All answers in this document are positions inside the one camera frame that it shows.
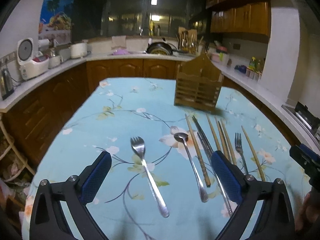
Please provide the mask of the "person's right hand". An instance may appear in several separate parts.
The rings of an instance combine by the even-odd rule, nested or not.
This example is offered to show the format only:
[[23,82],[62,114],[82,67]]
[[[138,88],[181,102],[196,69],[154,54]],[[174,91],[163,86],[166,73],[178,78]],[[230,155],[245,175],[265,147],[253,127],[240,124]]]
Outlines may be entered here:
[[319,220],[319,192],[312,187],[296,215],[295,230],[302,231],[309,226],[314,226],[317,220]]

